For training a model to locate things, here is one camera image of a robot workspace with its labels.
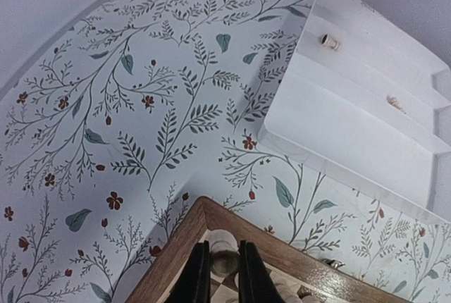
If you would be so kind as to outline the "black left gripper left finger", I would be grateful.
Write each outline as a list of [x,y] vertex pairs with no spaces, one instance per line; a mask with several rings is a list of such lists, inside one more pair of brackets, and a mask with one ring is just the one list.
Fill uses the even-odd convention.
[[198,242],[172,290],[172,302],[210,302],[209,242]]

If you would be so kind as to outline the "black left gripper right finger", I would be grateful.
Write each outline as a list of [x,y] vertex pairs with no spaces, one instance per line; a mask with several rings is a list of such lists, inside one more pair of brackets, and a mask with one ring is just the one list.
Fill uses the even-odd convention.
[[240,241],[238,283],[239,302],[282,302],[253,242]]

